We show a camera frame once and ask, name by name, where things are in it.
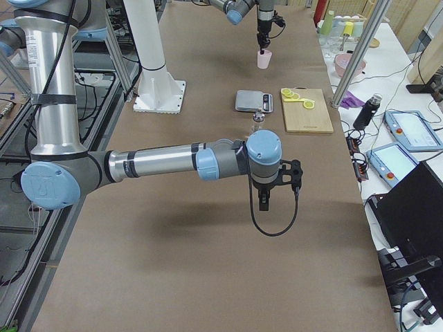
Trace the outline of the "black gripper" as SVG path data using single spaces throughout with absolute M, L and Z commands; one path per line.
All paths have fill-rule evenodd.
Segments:
M 260 54 L 264 54 L 264 50 L 268 50 L 269 44 L 271 43 L 269 33 L 271 32 L 272 23 L 272 18 L 268 20 L 257 20 L 257 42 L 259 44 Z
M 271 190 L 275 185 L 272 183 L 253 182 L 253 186 L 258 192 L 259 211 L 268 211 Z

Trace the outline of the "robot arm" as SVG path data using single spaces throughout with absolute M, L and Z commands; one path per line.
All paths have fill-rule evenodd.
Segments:
M 265 51 L 271 43 L 271 39 L 276 38 L 286 26 L 285 20 L 275 10 L 275 1 L 272 0 L 239 0 L 239 1 L 192 1 L 196 6 L 213 6 L 222 11 L 227 20 L 232 25 L 239 24 L 243 18 L 253 9 L 257 8 L 257 43 L 259 54 L 265 54 Z M 272 25 L 281 27 L 281 31 L 273 37 L 270 37 Z
M 19 183 L 27 199 L 45 210 L 75 205 L 100 187 L 126 178 L 195 171 L 205 181 L 245 175 L 256 188 L 260 209 L 282 184 L 279 137 L 259 130 L 247 140 L 221 139 L 120 152 L 106 150 L 114 114 L 106 115 L 96 138 L 83 140 L 75 87 L 73 39 L 106 39 L 104 1 L 13 1 L 15 21 L 24 32 L 30 73 L 30 119 L 35 146 Z

